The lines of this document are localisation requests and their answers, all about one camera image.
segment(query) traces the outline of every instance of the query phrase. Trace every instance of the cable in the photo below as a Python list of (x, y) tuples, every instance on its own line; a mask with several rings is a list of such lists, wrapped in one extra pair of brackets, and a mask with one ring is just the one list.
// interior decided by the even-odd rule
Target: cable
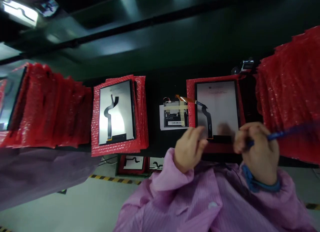
[(104, 160), (100, 161), (100, 163), (101, 163), (101, 162), (105, 162), (105, 163), (99, 164), (98, 167), (101, 166), (101, 165), (104, 165), (104, 164), (113, 165), (113, 164), (118, 163), (118, 162), (115, 162), (115, 163), (108, 163), (108, 162), (107, 162), (107, 160), (111, 160), (111, 159), (114, 159), (114, 158), (117, 158), (117, 157), (118, 157), (118, 156), (114, 156), (114, 157), (111, 157), (111, 158), (109, 158), (109, 159), (104, 159)]
[(315, 169), (312, 169), (312, 170), (313, 170), (314, 174), (316, 175), (316, 177), (320, 180), (320, 174), (318, 174)]

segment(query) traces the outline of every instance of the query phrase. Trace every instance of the blue wrist strap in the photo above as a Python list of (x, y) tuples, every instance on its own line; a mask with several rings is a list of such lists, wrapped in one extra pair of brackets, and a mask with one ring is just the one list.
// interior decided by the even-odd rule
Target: blue wrist strap
[(257, 181), (251, 171), (249, 170), (249, 168), (246, 165), (243, 165), (242, 170), (244, 172), (244, 176), (246, 178), (247, 181), (247, 185), (250, 189), (250, 191), (252, 191), (253, 193), (258, 193), (260, 191), (260, 189), (263, 189), (265, 191), (269, 191), (269, 192), (279, 192), (281, 189), (281, 185), (280, 185), (280, 181), (279, 179), (277, 180), (277, 182), (274, 185), (266, 185), (263, 184), (259, 181)]

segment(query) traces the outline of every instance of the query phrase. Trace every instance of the finger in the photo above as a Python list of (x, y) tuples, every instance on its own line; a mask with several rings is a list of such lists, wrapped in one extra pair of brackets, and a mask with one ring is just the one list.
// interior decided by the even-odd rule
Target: finger
[(236, 134), (233, 149), (236, 154), (241, 154), (246, 149), (246, 140), (248, 138), (248, 131), (238, 131)]
[(200, 138), (200, 135), (202, 134), (202, 132), (204, 131), (205, 127), (204, 126), (198, 126), (197, 128), (195, 128), (189, 138), (189, 141), (191, 142), (191, 144), (197, 144), (198, 140)]
[(187, 129), (187, 130), (184, 132), (184, 134), (183, 134), (183, 136), (182, 136), (181, 138), (189, 139), (190, 136), (191, 136), (191, 133), (192, 133), (192, 131), (193, 131), (194, 129), (195, 129), (195, 128), (193, 128), (193, 127), (189, 127), (189, 129)]
[(256, 127), (256, 126), (250, 127), (249, 128), (249, 136), (254, 140), (254, 147), (255, 148), (262, 148), (263, 150), (261, 150), (261, 151), (264, 151), (265, 148), (269, 148), (267, 136), (261, 130), (260, 127)]
[(198, 149), (197, 149), (197, 153), (196, 153), (196, 157), (201, 159), (201, 156), (203, 154), (204, 149), (206, 148), (206, 146), (208, 145), (208, 141), (206, 139), (200, 140), (199, 141), (199, 145), (198, 145)]
[(265, 127), (261, 122), (251, 122), (247, 123), (239, 128), (239, 130), (249, 130), (251, 127), (259, 127), (266, 135), (271, 134), (271, 132)]

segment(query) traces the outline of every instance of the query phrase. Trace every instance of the yellow black hazard tape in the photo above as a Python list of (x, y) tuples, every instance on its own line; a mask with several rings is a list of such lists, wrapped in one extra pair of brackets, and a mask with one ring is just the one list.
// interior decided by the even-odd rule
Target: yellow black hazard tape
[(305, 203), (306, 208), (310, 210), (320, 210), (320, 204)]
[(123, 183), (123, 184), (136, 184), (136, 185), (141, 184), (141, 181), (139, 181), (139, 180), (120, 179), (120, 178), (113, 178), (113, 177), (94, 175), (94, 174), (90, 175), (89, 178), (106, 180), (106, 181)]
[(0, 226), (0, 232), (12, 232), (11, 230), (8, 230), (7, 228)]

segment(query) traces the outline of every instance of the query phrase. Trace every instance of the workbench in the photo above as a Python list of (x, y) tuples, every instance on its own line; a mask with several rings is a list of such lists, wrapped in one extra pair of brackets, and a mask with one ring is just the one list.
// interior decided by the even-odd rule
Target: workbench
[[(186, 96), (186, 80), (231, 74), (231, 69), (237, 62), (192, 65), (184, 67), (158, 69), (155, 71), (136, 72), (135, 76), (146, 75), (146, 100), (149, 131), (149, 147), (141, 150), (138, 156), (164, 157), (170, 147), (175, 147), (176, 141), (183, 135), (185, 130), (160, 130), (159, 105), (163, 104), (163, 98), (169, 97), (175, 100), (176, 94)], [(93, 87), (105, 81), (108, 77), (100, 77), (84, 81), (84, 85)], [(255, 78), (252, 75), (239, 80), (242, 103), (246, 122), (263, 121), (258, 113), (255, 97)], [(82, 145), (77, 150), (91, 152), (90, 144)], [(241, 155), (226, 153), (203, 154), (203, 160), (213, 162), (238, 163), (242, 161)], [(318, 165), (304, 163), (302, 161), (281, 156), (280, 166), (318, 168)]]

